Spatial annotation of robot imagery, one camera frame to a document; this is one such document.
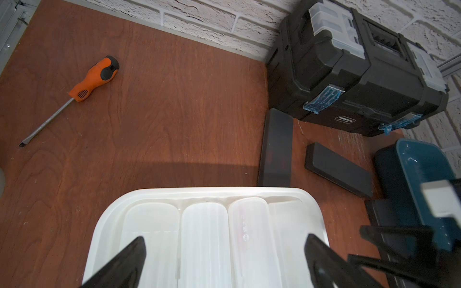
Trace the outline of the black plastic toolbox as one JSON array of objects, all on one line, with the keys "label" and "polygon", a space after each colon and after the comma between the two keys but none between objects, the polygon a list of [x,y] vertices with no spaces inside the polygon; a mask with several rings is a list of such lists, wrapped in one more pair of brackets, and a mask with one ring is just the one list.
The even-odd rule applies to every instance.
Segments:
[{"label": "black plastic toolbox", "polygon": [[271,108],[367,137],[417,127],[449,99],[420,44],[336,1],[301,1],[266,65]]}]

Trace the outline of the long black pencil case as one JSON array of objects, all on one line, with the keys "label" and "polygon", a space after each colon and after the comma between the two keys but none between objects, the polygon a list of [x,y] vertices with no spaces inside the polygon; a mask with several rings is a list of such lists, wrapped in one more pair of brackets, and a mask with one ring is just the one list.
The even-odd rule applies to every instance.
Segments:
[{"label": "long black pencil case", "polygon": [[266,115],[258,173],[260,187],[290,187],[293,123],[291,116],[270,109]]}]

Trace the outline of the ribbed translucent pencil case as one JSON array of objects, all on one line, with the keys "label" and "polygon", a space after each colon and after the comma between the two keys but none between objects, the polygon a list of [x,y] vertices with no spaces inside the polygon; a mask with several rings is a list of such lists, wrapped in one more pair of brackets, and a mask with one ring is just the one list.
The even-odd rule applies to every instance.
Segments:
[{"label": "ribbed translucent pencil case", "polygon": [[126,213],[120,248],[142,236],[146,258],[140,277],[140,288],[176,288],[179,210],[170,204],[146,203]]},{"label": "ribbed translucent pencil case", "polygon": [[231,250],[226,208],[204,202],[181,218],[180,288],[231,288]]}]

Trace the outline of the white plastic storage box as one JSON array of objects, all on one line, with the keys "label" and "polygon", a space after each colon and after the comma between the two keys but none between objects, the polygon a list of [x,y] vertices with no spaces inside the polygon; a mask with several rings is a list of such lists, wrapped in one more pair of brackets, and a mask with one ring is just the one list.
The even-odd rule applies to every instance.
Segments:
[{"label": "white plastic storage box", "polygon": [[299,188],[135,190],[99,218],[84,279],[141,236],[142,288],[310,288],[310,234],[328,242],[319,205]]}]

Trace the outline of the smooth translucent pencil case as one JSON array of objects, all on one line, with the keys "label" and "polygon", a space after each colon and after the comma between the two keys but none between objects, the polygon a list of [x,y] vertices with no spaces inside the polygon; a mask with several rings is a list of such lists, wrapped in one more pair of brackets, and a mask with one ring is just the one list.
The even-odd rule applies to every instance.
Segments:
[{"label": "smooth translucent pencil case", "polygon": [[240,199],[230,205],[228,217],[237,287],[282,287],[267,202],[261,198]]}]

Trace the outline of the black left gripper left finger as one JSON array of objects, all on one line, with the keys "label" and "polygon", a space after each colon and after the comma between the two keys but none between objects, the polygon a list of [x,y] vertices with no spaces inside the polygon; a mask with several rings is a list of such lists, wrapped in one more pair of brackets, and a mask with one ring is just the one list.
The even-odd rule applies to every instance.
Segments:
[{"label": "black left gripper left finger", "polygon": [[145,259],[145,240],[138,236],[80,287],[137,288]]}]

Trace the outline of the teal plastic storage tray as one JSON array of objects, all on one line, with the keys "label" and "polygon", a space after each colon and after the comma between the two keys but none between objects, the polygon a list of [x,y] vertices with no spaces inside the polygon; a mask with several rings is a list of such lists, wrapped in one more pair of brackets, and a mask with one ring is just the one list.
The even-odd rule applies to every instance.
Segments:
[{"label": "teal plastic storage tray", "polygon": [[434,217],[421,190],[426,182],[456,179],[441,149],[427,142],[399,139],[378,150],[373,161],[398,225],[430,226],[435,245],[450,251],[455,241],[460,240],[461,229],[455,220]]}]

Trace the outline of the orange handled screwdriver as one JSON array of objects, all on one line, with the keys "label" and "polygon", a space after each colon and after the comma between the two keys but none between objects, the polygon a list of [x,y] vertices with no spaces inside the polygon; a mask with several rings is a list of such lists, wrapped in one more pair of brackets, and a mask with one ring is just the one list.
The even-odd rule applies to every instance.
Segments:
[{"label": "orange handled screwdriver", "polygon": [[19,144],[19,147],[24,147],[32,141],[42,129],[45,128],[53,119],[55,119],[66,107],[73,102],[83,102],[91,93],[98,87],[109,83],[120,69],[120,63],[113,56],[105,56],[101,61],[93,65],[87,72],[85,78],[76,84],[74,88],[68,93],[70,99],[61,108],[59,108],[53,115],[51,115],[42,125],[33,131],[27,138]]}]

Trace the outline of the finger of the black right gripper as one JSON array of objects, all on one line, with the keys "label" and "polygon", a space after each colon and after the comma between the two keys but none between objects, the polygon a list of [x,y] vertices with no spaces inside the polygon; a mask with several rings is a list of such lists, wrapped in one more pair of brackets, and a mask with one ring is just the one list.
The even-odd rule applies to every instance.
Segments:
[{"label": "finger of the black right gripper", "polygon": [[[383,235],[397,235],[415,239],[412,256],[386,244]],[[355,267],[368,267],[406,280],[422,288],[459,288],[461,286],[461,242],[456,240],[451,251],[438,250],[433,244],[434,231],[430,226],[361,226],[362,239],[385,251],[390,261],[366,256],[348,256]]]}]

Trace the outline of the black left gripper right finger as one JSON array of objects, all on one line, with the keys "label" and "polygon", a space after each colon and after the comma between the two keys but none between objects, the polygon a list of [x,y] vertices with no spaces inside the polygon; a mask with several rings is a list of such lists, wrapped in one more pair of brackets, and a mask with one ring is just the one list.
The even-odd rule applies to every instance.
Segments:
[{"label": "black left gripper right finger", "polygon": [[380,288],[361,268],[348,264],[314,234],[308,234],[304,254],[315,288]]}]

